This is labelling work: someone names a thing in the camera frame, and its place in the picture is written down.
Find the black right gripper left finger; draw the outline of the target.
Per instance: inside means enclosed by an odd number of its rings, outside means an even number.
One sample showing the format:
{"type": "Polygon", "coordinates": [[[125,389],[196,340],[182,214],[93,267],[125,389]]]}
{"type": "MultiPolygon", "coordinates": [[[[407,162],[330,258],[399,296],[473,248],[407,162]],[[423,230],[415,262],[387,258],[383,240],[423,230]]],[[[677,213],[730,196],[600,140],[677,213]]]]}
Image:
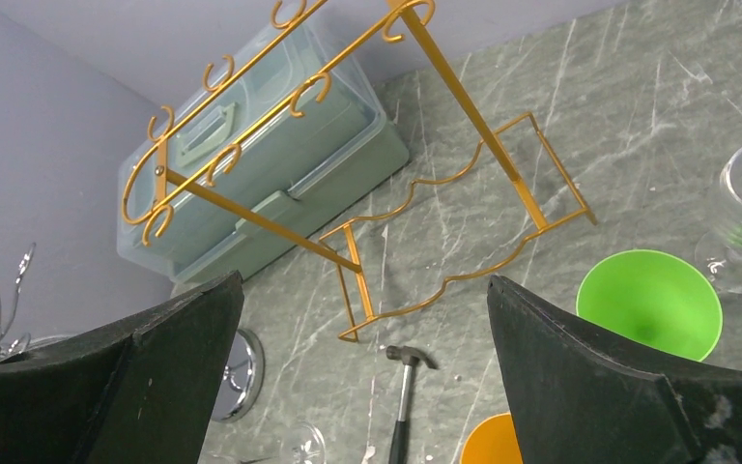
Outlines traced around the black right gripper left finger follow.
{"type": "Polygon", "coordinates": [[[232,272],[0,362],[0,463],[194,463],[243,311],[232,272]]]}

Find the green wine glass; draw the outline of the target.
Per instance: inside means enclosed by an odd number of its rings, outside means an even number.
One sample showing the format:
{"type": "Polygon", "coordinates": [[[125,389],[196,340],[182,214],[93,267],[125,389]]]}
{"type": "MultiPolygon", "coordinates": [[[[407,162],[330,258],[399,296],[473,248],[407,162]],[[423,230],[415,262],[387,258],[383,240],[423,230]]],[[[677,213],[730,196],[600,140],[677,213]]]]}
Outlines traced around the green wine glass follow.
{"type": "Polygon", "coordinates": [[[650,348],[695,362],[716,348],[723,331],[720,298],[683,259],[654,249],[610,255],[582,280],[576,314],[650,348]]]}

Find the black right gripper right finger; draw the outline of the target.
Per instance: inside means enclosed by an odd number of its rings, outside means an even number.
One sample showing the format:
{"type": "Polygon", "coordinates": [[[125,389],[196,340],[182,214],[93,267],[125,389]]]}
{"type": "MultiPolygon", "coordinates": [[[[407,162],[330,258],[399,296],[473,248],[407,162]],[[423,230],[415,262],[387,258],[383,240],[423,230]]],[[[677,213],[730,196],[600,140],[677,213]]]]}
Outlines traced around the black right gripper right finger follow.
{"type": "Polygon", "coordinates": [[[742,463],[742,370],[690,361],[505,276],[487,306],[527,463],[742,463]]]}

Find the orange wine glass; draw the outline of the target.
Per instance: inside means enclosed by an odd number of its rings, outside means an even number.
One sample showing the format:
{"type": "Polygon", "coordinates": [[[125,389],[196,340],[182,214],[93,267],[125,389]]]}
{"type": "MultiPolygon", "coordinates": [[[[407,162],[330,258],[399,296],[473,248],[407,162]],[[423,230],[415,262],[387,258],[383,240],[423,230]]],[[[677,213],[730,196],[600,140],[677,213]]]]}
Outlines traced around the orange wine glass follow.
{"type": "Polygon", "coordinates": [[[492,416],[477,425],[463,445],[460,464],[522,464],[513,417],[492,416]]]}

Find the chrome tree glass rack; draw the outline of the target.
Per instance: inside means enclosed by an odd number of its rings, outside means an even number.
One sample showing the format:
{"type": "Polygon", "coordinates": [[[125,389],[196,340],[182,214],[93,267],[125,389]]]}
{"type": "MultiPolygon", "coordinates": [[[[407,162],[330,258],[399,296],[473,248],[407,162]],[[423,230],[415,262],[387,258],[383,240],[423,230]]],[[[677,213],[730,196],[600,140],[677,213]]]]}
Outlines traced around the chrome tree glass rack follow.
{"type": "MultiPolygon", "coordinates": [[[[21,355],[33,354],[45,346],[71,337],[67,333],[34,338],[29,333],[23,333],[14,340],[9,339],[21,295],[22,281],[31,265],[35,250],[36,245],[31,244],[19,261],[11,305],[3,304],[0,292],[0,362],[16,361],[21,355]]],[[[265,354],[260,340],[254,332],[238,329],[224,365],[212,420],[236,421],[244,416],[252,408],[261,391],[264,373],[265,354]]]]}

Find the clear plastic storage box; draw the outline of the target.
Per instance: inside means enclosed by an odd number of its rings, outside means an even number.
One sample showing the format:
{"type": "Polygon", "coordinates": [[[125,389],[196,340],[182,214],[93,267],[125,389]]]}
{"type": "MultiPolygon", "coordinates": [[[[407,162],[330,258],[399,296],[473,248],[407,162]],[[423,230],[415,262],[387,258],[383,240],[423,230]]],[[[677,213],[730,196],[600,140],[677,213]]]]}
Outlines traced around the clear plastic storage box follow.
{"type": "MultiPolygon", "coordinates": [[[[238,52],[251,68],[215,101],[198,91],[180,108],[190,119],[168,143],[170,168],[193,175],[225,144],[261,117],[267,123],[242,145],[230,173],[217,170],[210,187],[254,213],[309,236],[404,166],[410,153],[354,57],[323,84],[300,96],[300,117],[273,107],[345,46],[319,20],[288,36],[265,27],[238,52]],[[325,98],[318,99],[324,92],[325,98]]],[[[161,237],[142,242],[132,220],[117,223],[119,255],[176,283],[203,283],[238,271],[253,276],[292,243],[185,192],[161,237]]]]}

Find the black handled hammer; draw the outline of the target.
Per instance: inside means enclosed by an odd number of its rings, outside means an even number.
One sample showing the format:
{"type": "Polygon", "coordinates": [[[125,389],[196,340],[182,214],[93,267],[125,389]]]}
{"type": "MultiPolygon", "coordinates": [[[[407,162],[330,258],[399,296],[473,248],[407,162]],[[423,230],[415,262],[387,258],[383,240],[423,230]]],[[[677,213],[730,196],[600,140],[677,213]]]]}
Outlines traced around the black handled hammer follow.
{"type": "Polygon", "coordinates": [[[391,437],[388,464],[405,464],[409,448],[410,412],[416,368],[424,364],[429,369],[438,370],[439,365],[422,350],[406,345],[389,345],[385,348],[385,355],[389,360],[399,361],[403,364],[402,388],[399,395],[397,418],[391,437]]]}

